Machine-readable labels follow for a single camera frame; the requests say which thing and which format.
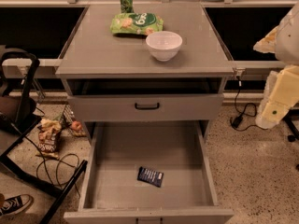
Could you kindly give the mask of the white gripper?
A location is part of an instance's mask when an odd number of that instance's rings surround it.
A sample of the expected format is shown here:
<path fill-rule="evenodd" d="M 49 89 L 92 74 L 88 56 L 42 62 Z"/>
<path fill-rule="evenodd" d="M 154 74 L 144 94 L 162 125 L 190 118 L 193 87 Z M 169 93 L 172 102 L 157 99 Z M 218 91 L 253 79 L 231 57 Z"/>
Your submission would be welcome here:
<path fill-rule="evenodd" d="M 273 28 L 253 46 L 261 53 L 274 53 L 278 27 Z M 288 65 L 267 77 L 255 123 L 261 129 L 272 129 L 299 102 L 299 66 Z"/>

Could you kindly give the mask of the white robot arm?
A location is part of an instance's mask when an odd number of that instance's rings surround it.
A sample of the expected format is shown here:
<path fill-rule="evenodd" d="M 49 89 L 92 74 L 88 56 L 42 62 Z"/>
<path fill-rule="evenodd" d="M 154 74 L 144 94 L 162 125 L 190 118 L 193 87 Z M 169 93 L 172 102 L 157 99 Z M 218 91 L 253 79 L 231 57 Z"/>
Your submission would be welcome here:
<path fill-rule="evenodd" d="M 255 120 L 257 126 L 271 129 L 299 101 L 299 4 L 296 4 L 253 49 L 274 53 L 286 64 L 280 71 L 271 71 L 264 87 L 263 99 Z"/>

